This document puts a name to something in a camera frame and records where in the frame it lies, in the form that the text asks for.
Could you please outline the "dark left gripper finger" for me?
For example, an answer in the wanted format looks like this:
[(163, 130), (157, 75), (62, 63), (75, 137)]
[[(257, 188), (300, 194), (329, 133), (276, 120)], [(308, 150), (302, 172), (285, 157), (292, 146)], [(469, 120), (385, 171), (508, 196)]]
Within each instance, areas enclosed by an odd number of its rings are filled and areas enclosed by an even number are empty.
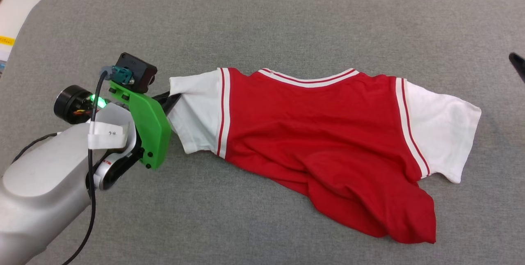
[(181, 94), (171, 94), (170, 91), (166, 91), (165, 93), (154, 96), (154, 100), (161, 105), (163, 112), (167, 116), (179, 101), (180, 97)]

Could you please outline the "grey fabric table cover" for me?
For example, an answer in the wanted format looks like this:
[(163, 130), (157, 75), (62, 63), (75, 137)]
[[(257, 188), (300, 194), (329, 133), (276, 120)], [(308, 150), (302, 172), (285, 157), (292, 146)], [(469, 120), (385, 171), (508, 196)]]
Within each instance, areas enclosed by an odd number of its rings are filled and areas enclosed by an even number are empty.
[(123, 52), (171, 76), (235, 67), (325, 78), (354, 68), (407, 78), (482, 110), (460, 184), (420, 181), (437, 241), (404, 245), (328, 219), (305, 196), (172, 137), (97, 194), (77, 265), (525, 265), (525, 0), (41, 0), (0, 78), (0, 175), (69, 85), (93, 91)]

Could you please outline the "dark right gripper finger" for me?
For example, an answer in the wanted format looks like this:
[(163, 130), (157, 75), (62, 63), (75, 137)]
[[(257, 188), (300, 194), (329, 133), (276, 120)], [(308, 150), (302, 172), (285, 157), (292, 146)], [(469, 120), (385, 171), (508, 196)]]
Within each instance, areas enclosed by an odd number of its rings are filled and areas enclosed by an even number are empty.
[(517, 53), (510, 53), (509, 61), (512, 64), (514, 70), (518, 73), (523, 83), (525, 83), (525, 59)]

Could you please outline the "red and white t-shirt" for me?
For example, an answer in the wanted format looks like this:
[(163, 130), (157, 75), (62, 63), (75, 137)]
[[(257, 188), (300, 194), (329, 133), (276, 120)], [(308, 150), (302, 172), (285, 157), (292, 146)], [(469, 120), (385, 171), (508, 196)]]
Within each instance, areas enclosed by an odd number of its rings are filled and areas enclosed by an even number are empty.
[(340, 224), (400, 243), (435, 243), (433, 198), (418, 181), (460, 183), (482, 111), (355, 69), (298, 79), (218, 68), (169, 79), (185, 153), (210, 151), (307, 196)]

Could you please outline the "white paper tape label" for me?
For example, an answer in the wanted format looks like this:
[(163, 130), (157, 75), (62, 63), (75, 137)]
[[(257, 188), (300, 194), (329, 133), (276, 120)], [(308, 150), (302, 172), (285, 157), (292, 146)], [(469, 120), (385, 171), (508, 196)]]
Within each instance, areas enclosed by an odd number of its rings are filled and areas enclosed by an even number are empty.
[(126, 146), (129, 125), (90, 121), (87, 146), (90, 150), (120, 149)]

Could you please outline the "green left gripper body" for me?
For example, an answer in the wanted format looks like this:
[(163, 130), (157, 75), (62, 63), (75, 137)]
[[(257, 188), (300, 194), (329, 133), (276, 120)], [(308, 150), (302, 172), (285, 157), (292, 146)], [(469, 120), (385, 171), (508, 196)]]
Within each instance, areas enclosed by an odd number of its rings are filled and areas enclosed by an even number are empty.
[[(139, 147), (141, 162), (148, 168), (159, 168), (165, 160), (167, 146), (171, 139), (171, 129), (161, 105), (146, 94), (132, 92), (110, 81), (110, 93), (123, 102), (129, 111), (136, 132), (135, 145)], [(71, 124), (90, 122), (94, 111), (95, 121), (103, 122), (103, 117), (116, 117), (110, 113), (110, 102), (95, 93), (77, 85), (64, 89), (54, 104), (54, 113)]]

